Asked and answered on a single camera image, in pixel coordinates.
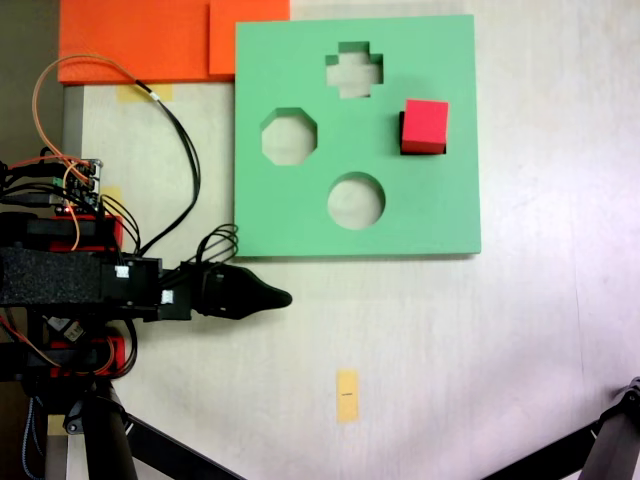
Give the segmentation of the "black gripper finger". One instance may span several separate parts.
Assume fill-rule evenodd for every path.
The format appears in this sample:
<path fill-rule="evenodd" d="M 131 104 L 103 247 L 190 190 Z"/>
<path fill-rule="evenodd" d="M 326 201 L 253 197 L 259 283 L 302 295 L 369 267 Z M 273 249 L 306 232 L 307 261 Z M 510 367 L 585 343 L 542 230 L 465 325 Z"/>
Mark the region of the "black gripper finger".
<path fill-rule="evenodd" d="M 269 300 L 269 301 L 252 301 L 246 304 L 244 308 L 244 318 L 261 314 L 263 312 L 269 312 L 273 310 L 280 310 L 289 307 L 292 304 L 292 299 L 284 300 Z"/>
<path fill-rule="evenodd" d="M 255 297 L 263 299 L 291 299 L 289 292 L 265 283 L 254 272 L 244 269 L 245 288 Z"/>

